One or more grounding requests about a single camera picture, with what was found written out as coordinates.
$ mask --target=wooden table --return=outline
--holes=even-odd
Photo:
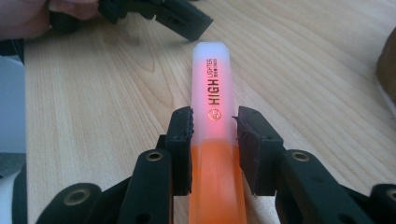
[[[200,41],[230,49],[235,109],[262,112],[286,148],[313,153],[340,184],[368,194],[396,182],[396,121],[375,82],[394,2],[193,4],[214,19]],[[191,103],[196,44],[135,14],[26,43],[30,223],[70,185],[104,190],[132,174],[171,113]],[[273,203],[246,189],[248,223],[277,223]],[[187,197],[176,198],[175,221],[187,223]]]

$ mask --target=screw hole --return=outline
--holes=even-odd
[[[91,195],[89,189],[75,189],[64,197],[64,204],[74,206],[85,202]]]
[[[146,160],[148,161],[159,161],[163,158],[163,154],[160,152],[151,152],[146,156]]]
[[[355,220],[353,219],[353,217],[350,217],[349,215],[346,214],[340,214],[338,215],[338,219],[340,219],[340,221],[342,221],[342,223],[346,223],[346,224],[355,224]]]
[[[136,217],[135,221],[138,224],[146,224],[146,223],[149,223],[150,219],[151,219],[151,215],[143,213],[143,214],[138,215]]]
[[[297,161],[309,161],[308,155],[303,152],[293,152],[291,155]]]

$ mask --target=finger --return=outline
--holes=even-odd
[[[49,10],[63,12],[80,20],[87,20],[98,13],[98,2],[74,3],[70,1],[50,1]]]

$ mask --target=logo on highlighter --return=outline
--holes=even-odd
[[[213,120],[218,120],[221,118],[221,112],[217,109],[211,109],[207,115]]]

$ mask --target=brown object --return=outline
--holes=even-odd
[[[396,104],[396,28],[390,34],[378,59],[376,76],[390,100]]]

